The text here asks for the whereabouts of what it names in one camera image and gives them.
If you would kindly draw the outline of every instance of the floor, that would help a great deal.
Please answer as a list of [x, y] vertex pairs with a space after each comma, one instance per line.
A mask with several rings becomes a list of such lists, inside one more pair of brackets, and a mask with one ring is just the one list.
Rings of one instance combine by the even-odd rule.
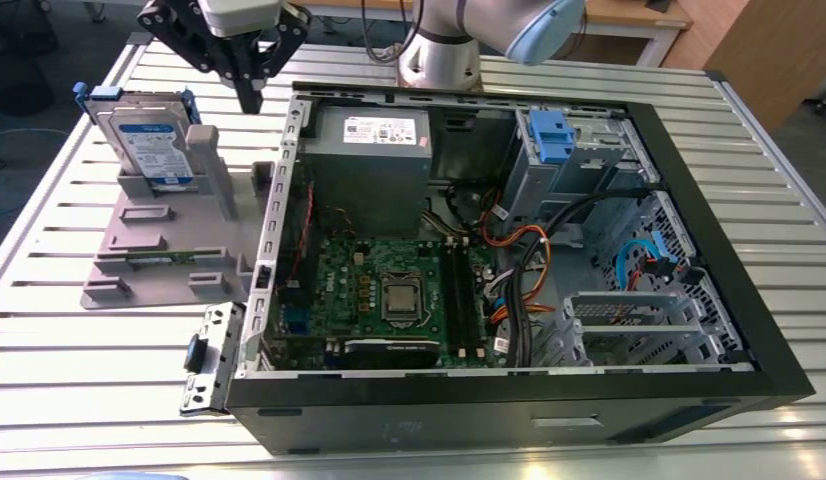
[[[98, 83], [137, 31], [137, 7], [110, 4], [106, 21], [93, 24], [80, 3], [53, 1], [48, 18], [60, 40], [60, 49], [38, 58], [38, 65], [56, 93], [56, 102], [40, 114], [12, 118], [0, 114], [0, 132], [48, 129], [0, 135], [0, 243], [32, 194], [41, 176], [73, 128], [80, 111], [70, 90], [77, 81]], [[403, 26], [375, 22], [369, 36], [377, 46], [403, 38]], [[329, 23], [312, 29], [310, 42], [361, 46], [361, 23]], [[826, 205], [826, 118], [803, 105], [774, 138], [812, 190]]]

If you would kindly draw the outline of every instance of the gray plastic stand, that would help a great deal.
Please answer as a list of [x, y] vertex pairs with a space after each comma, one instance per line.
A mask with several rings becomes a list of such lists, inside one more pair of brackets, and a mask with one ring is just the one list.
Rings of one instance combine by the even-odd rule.
[[266, 198], [258, 187], [270, 165], [228, 173], [216, 154], [216, 127], [193, 125], [186, 150], [204, 165], [189, 191], [161, 193], [142, 176], [121, 175], [94, 267], [86, 309], [245, 301]]

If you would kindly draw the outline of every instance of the cpu socket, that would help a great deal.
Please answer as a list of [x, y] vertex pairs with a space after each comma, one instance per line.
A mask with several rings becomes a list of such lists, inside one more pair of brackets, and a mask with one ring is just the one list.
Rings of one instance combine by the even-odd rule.
[[395, 328], [409, 328], [421, 321], [421, 277], [415, 272], [383, 275], [383, 320]]

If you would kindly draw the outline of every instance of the ram slot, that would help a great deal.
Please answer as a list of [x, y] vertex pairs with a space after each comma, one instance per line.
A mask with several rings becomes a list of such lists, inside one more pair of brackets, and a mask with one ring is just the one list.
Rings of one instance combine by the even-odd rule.
[[460, 356], [464, 348], [463, 325], [460, 318], [459, 297], [456, 292], [456, 272], [453, 269], [453, 245], [443, 245], [439, 252], [439, 268], [441, 273], [441, 298], [444, 299], [445, 324], [448, 327], [448, 352]]
[[455, 249], [453, 282], [465, 355], [476, 357], [483, 345], [480, 342], [480, 319], [477, 318], [477, 302], [475, 299], [475, 276], [465, 247]]

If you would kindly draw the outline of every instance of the hard drive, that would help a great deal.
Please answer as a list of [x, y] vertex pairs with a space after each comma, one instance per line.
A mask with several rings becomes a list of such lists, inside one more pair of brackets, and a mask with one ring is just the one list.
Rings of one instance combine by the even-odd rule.
[[200, 124], [194, 97], [181, 93], [125, 92], [118, 87], [74, 86], [77, 104], [101, 128], [121, 162], [121, 175], [144, 176], [152, 189], [194, 189], [204, 174], [186, 152], [186, 130]]

